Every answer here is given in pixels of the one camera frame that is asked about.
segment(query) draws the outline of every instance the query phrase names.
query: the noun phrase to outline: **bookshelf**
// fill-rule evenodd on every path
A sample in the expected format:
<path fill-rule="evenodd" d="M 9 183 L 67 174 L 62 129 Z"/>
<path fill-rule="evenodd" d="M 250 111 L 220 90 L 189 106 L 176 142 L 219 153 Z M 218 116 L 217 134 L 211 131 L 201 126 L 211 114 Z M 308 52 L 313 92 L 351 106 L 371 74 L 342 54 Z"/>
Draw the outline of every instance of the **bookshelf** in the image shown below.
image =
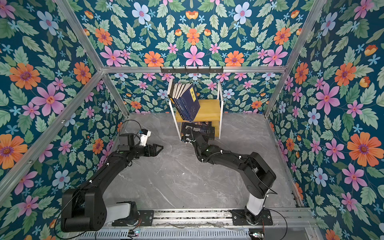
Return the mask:
<path fill-rule="evenodd" d="M 221 138 L 221 123 L 223 119 L 223 89 L 220 82 L 217 85 L 217 98 L 216 99 L 199 99 L 200 109 L 193 120 L 193 122 L 212 122 L 215 127 L 215 137 Z M 172 102 L 169 100 L 170 112 L 172 113 L 179 139 L 181 140 L 180 128 L 182 122 L 188 122 L 181 118 L 178 111 L 174 113 Z"/>

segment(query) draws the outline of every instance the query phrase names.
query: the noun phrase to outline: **yellow label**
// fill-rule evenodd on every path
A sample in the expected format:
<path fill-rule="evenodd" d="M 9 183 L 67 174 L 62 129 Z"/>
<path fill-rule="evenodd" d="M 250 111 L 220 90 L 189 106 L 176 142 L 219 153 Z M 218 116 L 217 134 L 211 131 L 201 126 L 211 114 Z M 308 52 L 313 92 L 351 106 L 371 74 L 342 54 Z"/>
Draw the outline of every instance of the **yellow label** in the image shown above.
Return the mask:
<path fill-rule="evenodd" d="M 193 88 L 191 88 L 189 91 L 191 93 L 193 101 L 196 101 L 196 95 L 195 95 L 195 91 L 193 90 Z"/>

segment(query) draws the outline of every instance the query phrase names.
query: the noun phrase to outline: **pink flower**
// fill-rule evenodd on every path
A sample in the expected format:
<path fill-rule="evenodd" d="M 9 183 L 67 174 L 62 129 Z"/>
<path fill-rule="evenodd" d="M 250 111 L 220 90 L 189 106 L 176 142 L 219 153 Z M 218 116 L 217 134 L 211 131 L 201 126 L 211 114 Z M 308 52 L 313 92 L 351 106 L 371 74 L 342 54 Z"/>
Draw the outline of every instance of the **pink flower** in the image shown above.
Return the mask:
<path fill-rule="evenodd" d="M 288 92 L 291 90 L 291 88 L 293 88 L 293 77 L 289 77 L 287 78 L 287 80 L 285 80 L 285 90 L 288 90 Z"/>
<path fill-rule="evenodd" d="M 172 45 L 171 43 L 169 44 L 169 47 L 168 47 L 168 50 L 169 50 L 169 53 L 174 53 L 176 54 L 176 52 L 179 50 L 178 48 L 176 48 L 176 44 Z"/>
<path fill-rule="evenodd" d="M 295 163 L 291 164 L 291 169 L 292 169 L 292 172 L 296 172 L 297 166 L 295 165 Z"/>
<path fill-rule="evenodd" d="M 357 13 L 354 20 L 358 19 L 359 17 L 365 18 L 365 15 L 367 15 L 367 10 L 370 10 L 375 6 L 375 3 L 372 3 L 372 0 L 361 0 L 360 4 L 361 6 L 358 6 L 355 8 L 355 10 L 353 10 L 355 13 Z"/>
<path fill-rule="evenodd" d="M 329 84 L 325 83 L 323 87 L 323 93 L 316 93 L 316 98 L 321 100 L 317 103 L 316 109 L 322 109 L 324 107 L 324 112 L 328 115 L 331 112 L 331 106 L 339 106 L 340 102 L 337 98 L 333 98 L 339 92 L 339 86 L 333 87 L 329 91 Z"/>
<path fill-rule="evenodd" d="M 268 51 L 262 49 L 261 52 L 258 52 L 257 54 L 258 54 L 257 58 L 264 59 L 264 57 L 268 56 Z"/>
<path fill-rule="evenodd" d="M 105 46 L 104 50 L 106 51 L 106 53 L 101 52 L 100 55 L 104 58 L 108 58 L 107 60 L 108 66 L 112 66 L 114 64 L 116 67 L 120 67 L 121 66 L 120 63 L 123 63 L 123 64 L 126 63 L 124 59 L 119 58 L 120 57 L 119 50 L 114 50 L 112 53 L 112 50 L 108 46 Z"/>
<path fill-rule="evenodd" d="M 300 102 L 300 98 L 303 96 L 303 93 L 301 93 L 301 87 L 297 88 L 295 87 L 295 91 L 292 93 L 293 101 Z"/>
<path fill-rule="evenodd" d="M 314 85 L 316 88 L 316 90 L 318 91 L 319 89 L 323 89 L 323 85 L 325 84 L 325 81 L 324 81 L 324 78 L 320 78 L 320 79 L 317 79 L 316 80 L 316 84 Z"/>
<path fill-rule="evenodd" d="M 168 4 L 168 2 L 172 3 L 173 0 L 163 0 L 163 4 L 166 6 Z"/>
<path fill-rule="evenodd" d="M 215 2 L 216 5 L 219 5 L 220 4 L 220 0 L 209 0 L 211 3 Z"/>
<path fill-rule="evenodd" d="M 22 108 L 25 110 L 23 113 L 24 116 L 30 116 L 32 119 L 35 118 L 35 115 L 40 115 L 40 112 L 38 111 L 39 106 L 33 106 L 33 103 L 28 103 L 27 105 L 22 106 Z"/>
<path fill-rule="evenodd" d="M 32 209 L 36 209 L 39 207 L 39 204 L 35 203 L 39 200 L 39 197 L 34 197 L 32 199 L 32 196 L 29 195 L 26 197 L 25 202 L 19 203 L 18 207 L 20 208 L 20 212 L 18 216 L 20 217 L 25 213 L 26 216 L 31 215 Z"/>
<path fill-rule="evenodd" d="M 315 152 L 316 154 L 318 154 L 319 151 L 321 151 L 321 147 L 319 146 L 320 141 L 316 142 L 316 140 L 313 140 L 312 142 L 313 142 L 311 143 L 312 152 Z"/>
<path fill-rule="evenodd" d="M 147 83 L 143 83 L 142 81 L 140 81 L 139 86 L 140 86 L 140 88 L 142 88 L 144 90 L 147 89 L 147 87 L 148 87 Z"/>
<path fill-rule="evenodd" d="M 56 86 L 56 90 L 59 90 L 59 89 L 60 89 L 60 91 L 64 91 L 64 88 L 65 88 L 67 85 L 65 85 L 63 82 L 64 82 L 63 79 L 60 79 L 60 80 L 59 80 L 58 78 L 55 78 L 55 81 L 52 82 L 52 83 L 53 83 L 53 85 Z"/>
<path fill-rule="evenodd" d="M 100 90 L 103 90 L 103 89 L 104 89 L 103 84 L 104 84 L 104 82 L 103 82 L 102 80 L 100 80 L 100 81 L 97 83 L 97 85 L 96 85 L 96 90 L 97 90 L 98 92 L 100 92 Z"/>
<path fill-rule="evenodd" d="M 362 111 L 360 109 L 363 107 L 363 104 L 358 104 L 357 100 L 353 101 L 353 105 L 348 104 L 347 107 L 349 108 L 349 110 L 347 110 L 347 113 L 352 114 L 353 118 L 356 117 L 356 113 L 359 115 L 362 114 Z"/>
<path fill-rule="evenodd" d="M 67 142 L 61 142 L 59 147 L 59 151 L 61 151 L 61 154 L 64 155 L 66 152 L 70 152 L 70 147 L 72 144 L 70 144 L 68 141 Z"/>
<path fill-rule="evenodd" d="M 33 171 L 33 172 L 30 172 L 27 175 L 25 175 L 20 180 L 19 184 L 16 186 L 15 194 L 19 195 L 23 191 L 24 185 L 25 185 L 25 187 L 29 187 L 29 188 L 33 187 L 33 181 L 30 179 L 36 177 L 36 175 L 37 175 L 37 171 Z"/>
<path fill-rule="evenodd" d="M 211 89 L 211 90 L 217 88 L 216 83 L 213 83 L 212 81 L 209 84 L 207 84 L 207 86 L 208 86 L 208 89 Z"/>
<path fill-rule="evenodd" d="M 235 76 L 235 79 L 238 79 L 239 81 L 241 81 L 243 78 L 247 78 L 247 73 L 235 73 L 236 76 Z"/>
<path fill-rule="evenodd" d="M 276 49 L 276 52 L 271 50 L 271 49 L 269 49 L 268 50 L 269 58 L 265 58 L 263 60 L 263 63 L 269 63 L 268 66 L 274 66 L 275 63 L 276 63 L 276 65 L 283 64 L 283 60 L 281 60 L 280 58 L 285 57 L 288 54 L 288 52 L 281 52 L 282 50 L 283 50 L 283 45 L 280 45 Z"/>
<path fill-rule="evenodd" d="M 36 105 L 44 105 L 41 112 L 43 113 L 43 116 L 47 116 L 51 113 L 51 109 L 56 113 L 59 114 L 64 109 L 64 105 L 59 102 L 59 100 L 63 100 L 65 97 L 64 93 L 57 93 L 55 94 L 55 86 L 50 83 L 47 87 L 47 91 L 45 91 L 44 88 L 37 87 L 37 92 L 42 95 L 41 97 L 34 97 L 32 98 L 31 102 Z"/>
<path fill-rule="evenodd" d="M 352 196 L 349 192 L 347 192 L 347 195 L 342 193 L 341 196 L 344 198 L 344 200 L 341 200 L 341 203 L 347 205 L 348 211 L 351 211 L 352 209 L 354 211 L 358 210 L 358 208 L 355 206 L 358 201 L 356 199 L 351 199 Z"/>
<path fill-rule="evenodd" d="M 219 49 L 220 47 L 217 45 L 217 43 L 215 43 L 215 45 L 211 44 L 211 48 L 209 50 L 212 51 L 212 54 L 214 54 L 214 53 L 218 53 Z"/>
<path fill-rule="evenodd" d="M 108 155 L 111 153 L 111 145 L 108 144 L 106 149 L 103 149 L 102 153 L 104 154 L 101 158 L 99 163 L 97 164 L 98 169 L 100 169 L 107 159 Z"/>
<path fill-rule="evenodd" d="M 95 109 L 92 109 L 92 107 L 88 107 L 88 108 L 85 108 L 85 110 L 87 111 L 85 113 L 86 116 L 88 116 L 89 118 L 95 116 Z"/>
<path fill-rule="evenodd" d="M 231 73 L 222 73 L 220 75 L 217 75 L 216 79 L 220 79 L 220 82 L 222 83 L 224 80 L 229 79 L 229 77 L 228 77 L 229 75 L 231 75 Z"/>
<path fill-rule="evenodd" d="M 351 163 L 348 165 L 348 169 L 349 169 L 349 171 L 345 168 L 342 170 L 343 173 L 348 176 L 344 179 L 344 182 L 346 184 L 351 184 L 351 182 L 352 182 L 352 187 L 355 191 L 359 190 L 359 184 L 362 187 L 368 186 L 367 183 L 363 179 L 360 178 L 364 175 L 364 171 L 362 169 L 358 169 L 355 172 L 355 167 Z"/>
<path fill-rule="evenodd" d="M 161 80 L 167 80 L 168 82 L 171 80 L 171 79 L 175 79 L 175 76 L 172 76 L 172 73 L 160 73 L 160 76 L 162 76 Z"/>
<path fill-rule="evenodd" d="M 131 53 L 127 52 L 127 50 L 125 49 L 123 51 L 120 50 L 120 57 L 124 57 L 125 60 L 131 59 L 130 55 Z"/>
<path fill-rule="evenodd" d="M 187 66 L 190 66 L 193 64 L 194 67 L 196 66 L 196 64 L 200 66 L 203 65 L 203 61 L 200 58 L 204 57 L 205 53 L 203 52 L 198 53 L 197 47 L 195 45 L 193 45 L 190 50 L 191 50 L 191 53 L 188 53 L 188 52 L 183 53 L 184 57 L 189 58 L 185 64 Z"/>
<path fill-rule="evenodd" d="M 292 114 L 293 114 L 293 116 L 295 117 L 295 118 L 297 118 L 297 116 L 299 115 L 299 108 L 297 108 L 296 106 L 295 106 L 295 108 L 294 109 L 292 109 Z"/>
<path fill-rule="evenodd" d="M 8 17 L 15 19 L 15 16 L 12 13 L 14 11 L 16 11 L 16 9 L 11 5 L 7 5 L 7 0 L 0 0 L 0 16 L 2 18 L 6 18 L 8 15 Z"/>
<path fill-rule="evenodd" d="M 94 96 L 95 94 L 93 93 L 93 92 L 90 92 L 89 93 L 89 95 L 85 98 L 85 102 L 87 103 L 88 101 L 91 101 L 91 102 L 93 102 L 93 96 Z"/>
<path fill-rule="evenodd" d="M 148 81 L 152 82 L 152 79 L 156 79 L 156 76 L 154 73 L 143 73 L 144 79 L 148 79 Z"/>
<path fill-rule="evenodd" d="M 251 87 L 252 87 L 252 82 L 251 82 L 251 80 L 249 80 L 248 82 L 247 82 L 247 81 L 244 81 L 244 87 L 245 87 L 245 89 L 247 89 L 247 88 L 251 88 Z"/>
<path fill-rule="evenodd" d="M 336 145 L 336 139 L 332 139 L 332 145 L 327 142 L 325 143 L 325 146 L 330 149 L 326 152 L 327 156 L 332 156 L 333 162 L 337 162 L 337 157 L 340 159 L 344 159 L 344 154 L 340 152 L 341 150 L 344 149 L 344 144 L 338 144 Z"/>
<path fill-rule="evenodd" d="M 288 162 L 288 157 L 287 157 L 288 149 L 284 149 L 284 146 L 281 144 L 281 145 L 280 145 L 280 150 L 281 150 L 281 153 L 283 154 L 284 160 L 285 160 L 286 162 Z"/>
<path fill-rule="evenodd" d="M 45 151 L 39 156 L 39 162 L 44 162 L 45 157 L 52 157 L 52 152 L 49 151 L 53 148 L 53 144 L 48 144 Z"/>

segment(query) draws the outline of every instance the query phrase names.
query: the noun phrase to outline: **wallpaper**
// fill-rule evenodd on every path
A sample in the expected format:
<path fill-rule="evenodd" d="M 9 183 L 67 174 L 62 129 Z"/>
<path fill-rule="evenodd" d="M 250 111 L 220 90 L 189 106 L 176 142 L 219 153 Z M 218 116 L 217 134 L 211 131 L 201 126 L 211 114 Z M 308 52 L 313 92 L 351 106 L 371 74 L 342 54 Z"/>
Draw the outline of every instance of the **wallpaper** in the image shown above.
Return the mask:
<path fill-rule="evenodd" d="M 0 179 L 92 73 L 52 1 L 0 1 Z"/>
<path fill-rule="evenodd" d="M 327 240 L 384 239 L 383 7 L 327 4 L 270 115 Z"/>
<path fill-rule="evenodd" d="M 313 0 L 78 4 L 78 19 L 106 66 L 278 66 L 286 63 Z"/>
<path fill-rule="evenodd" d="M 104 164 L 122 119 L 100 81 L 3 203 L 0 239 L 55 240 L 62 193 Z"/>
<path fill-rule="evenodd" d="M 199 99 L 216 99 L 218 83 L 221 83 L 224 111 L 262 113 L 267 108 L 279 77 L 280 75 L 275 73 L 111 75 L 128 110 L 136 113 L 169 112 L 167 89 L 170 80 L 183 84 L 193 83 Z"/>

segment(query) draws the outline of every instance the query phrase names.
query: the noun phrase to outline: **stack of books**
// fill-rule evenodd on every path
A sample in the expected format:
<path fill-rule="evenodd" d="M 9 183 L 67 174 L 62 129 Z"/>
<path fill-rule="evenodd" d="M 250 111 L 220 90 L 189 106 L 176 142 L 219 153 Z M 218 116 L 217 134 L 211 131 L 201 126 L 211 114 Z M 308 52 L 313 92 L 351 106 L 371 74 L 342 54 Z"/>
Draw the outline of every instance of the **stack of books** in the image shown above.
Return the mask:
<path fill-rule="evenodd" d="M 192 122 L 200 109 L 192 83 L 168 85 L 168 96 L 184 121 Z"/>

